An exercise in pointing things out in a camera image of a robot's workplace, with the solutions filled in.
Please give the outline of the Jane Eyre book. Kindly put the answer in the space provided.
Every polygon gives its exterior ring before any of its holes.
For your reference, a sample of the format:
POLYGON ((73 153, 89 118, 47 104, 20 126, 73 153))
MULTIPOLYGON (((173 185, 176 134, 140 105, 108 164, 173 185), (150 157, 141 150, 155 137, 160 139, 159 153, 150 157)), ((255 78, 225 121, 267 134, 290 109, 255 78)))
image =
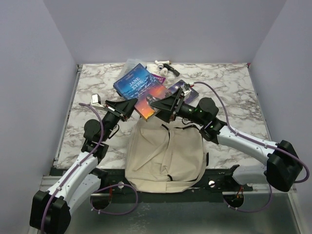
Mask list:
POLYGON ((113 87, 125 99, 137 98, 135 110, 144 120, 148 120, 158 112, 158 109, 150 106, 152 102, 172 94, 140 63, 117 80, 113 87))

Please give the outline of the beige canvas student backpack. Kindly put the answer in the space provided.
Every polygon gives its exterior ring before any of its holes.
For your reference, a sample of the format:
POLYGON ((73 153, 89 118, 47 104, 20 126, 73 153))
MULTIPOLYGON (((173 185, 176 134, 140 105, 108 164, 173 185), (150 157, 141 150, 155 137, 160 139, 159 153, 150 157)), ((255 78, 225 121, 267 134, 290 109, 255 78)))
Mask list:
POLYGON ((180 193, 203 177, 207 166, 196 125, 140 119, 127 146, 125 178, 139 192, 180 193))

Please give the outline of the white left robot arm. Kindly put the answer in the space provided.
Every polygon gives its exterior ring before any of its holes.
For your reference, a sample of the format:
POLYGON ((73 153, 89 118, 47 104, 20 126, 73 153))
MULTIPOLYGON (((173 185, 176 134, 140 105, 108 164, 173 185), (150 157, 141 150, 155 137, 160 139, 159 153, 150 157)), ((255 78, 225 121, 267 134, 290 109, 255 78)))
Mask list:
POLYGON ((63 176, 46 191, 39 190, 32 200, 30 226, 43 234, 63 234, 68 229, 74 212, 93 192, 102 193, 108 187, 108 173, 98 168, 109 146, 106 141, 114 136, 120 121, 132 115, 137 98, 101 103, 98 95, 90 104, 80 103, 96 115, 85 122, 84 143, 75 162, 63 176))

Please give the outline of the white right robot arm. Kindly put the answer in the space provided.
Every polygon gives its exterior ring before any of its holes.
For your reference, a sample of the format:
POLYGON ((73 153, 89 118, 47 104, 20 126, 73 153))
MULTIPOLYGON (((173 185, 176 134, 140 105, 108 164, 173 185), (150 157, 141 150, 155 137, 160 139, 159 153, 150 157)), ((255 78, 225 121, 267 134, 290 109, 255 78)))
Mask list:
POLYGON ((159 111, 159 119, 167 123, 176 117, 187 119, 201 126, 199 132, 206 141, 234 148, 261 163, 237 166, 233 174, 224 179, 228 190, 235 191, 248 183, 268 183, 279 191, 288 192, 297 183, 304 165, 290 142, 262 140, 234 129, 228 121, 217 118, 219 109, 210 97, 200 99, 196 107, 185 103, 184 97, 183 88, 178 88, 164 99, 153 98, 149 104, 159 111))

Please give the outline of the purple treehouse book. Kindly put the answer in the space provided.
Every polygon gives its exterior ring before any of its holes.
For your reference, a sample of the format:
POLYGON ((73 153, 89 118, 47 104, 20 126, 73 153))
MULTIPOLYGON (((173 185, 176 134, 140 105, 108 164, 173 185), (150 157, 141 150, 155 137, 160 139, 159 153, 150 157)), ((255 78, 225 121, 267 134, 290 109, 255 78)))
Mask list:
POLYGON ((162 76, 159 76, 159 75, 156 75, 156 74, 152 74, 154 78, 157 79, 157 81, 159 81, 161 84, 163 84, 165 81, 166 81, 166 78, 165 77, 162 77, 162 76))

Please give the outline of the dark purple galaxy book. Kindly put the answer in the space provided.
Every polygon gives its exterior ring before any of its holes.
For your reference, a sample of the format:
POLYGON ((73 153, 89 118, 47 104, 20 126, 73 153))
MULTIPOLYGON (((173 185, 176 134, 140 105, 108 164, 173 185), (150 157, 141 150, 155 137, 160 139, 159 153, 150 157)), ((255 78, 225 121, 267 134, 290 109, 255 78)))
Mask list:
POLYGON ((199 93, 190 85, 186 84, 186 82, 182 79, 169 87, 169 90, 174 93, 179 88, 182 88, 183 90, 184 101, 186 104, 190 104, 199 96, 199 93))

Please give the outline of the white pipe fitting toy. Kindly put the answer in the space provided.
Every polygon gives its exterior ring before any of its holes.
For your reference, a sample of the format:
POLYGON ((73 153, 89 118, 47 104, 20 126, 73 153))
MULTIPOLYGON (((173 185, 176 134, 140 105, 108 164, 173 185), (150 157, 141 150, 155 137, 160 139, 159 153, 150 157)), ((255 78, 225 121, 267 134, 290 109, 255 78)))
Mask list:
POLYGON ((160 76, 166 77, 169 72, 169 67, 172 64, 172 62, 170 60, 166 60, 166 61, 155 60, 154 64, 157 65, 157 70, 159 71, 160 76))

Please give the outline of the clear plastic organizer box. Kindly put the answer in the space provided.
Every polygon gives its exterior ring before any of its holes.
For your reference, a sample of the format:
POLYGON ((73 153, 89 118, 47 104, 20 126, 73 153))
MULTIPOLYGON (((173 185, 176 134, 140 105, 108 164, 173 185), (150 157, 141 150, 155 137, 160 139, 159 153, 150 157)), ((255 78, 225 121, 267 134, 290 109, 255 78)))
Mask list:
POLYGON ((125 62, 120 75, 124 76, 125 74, 127 74, 128 72, 130 72, 134 67, 136 67, 138 64, 143 65, 145 68, 147 68, 147 63, 140 60, 140 59, 136 59, 136 58, 129 58, 127 59, 127 61, 125 62))

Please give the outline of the aluminium rail frame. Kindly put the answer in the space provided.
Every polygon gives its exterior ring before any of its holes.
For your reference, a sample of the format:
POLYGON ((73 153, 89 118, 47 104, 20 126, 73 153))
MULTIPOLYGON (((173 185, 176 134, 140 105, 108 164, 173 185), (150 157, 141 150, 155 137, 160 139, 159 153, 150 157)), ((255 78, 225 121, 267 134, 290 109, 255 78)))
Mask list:
POLYGON ((50 187, 52 187, 58 180, 61 179, 61 176, 44 176, 41 180, 40 190, 47 191, 50 187))

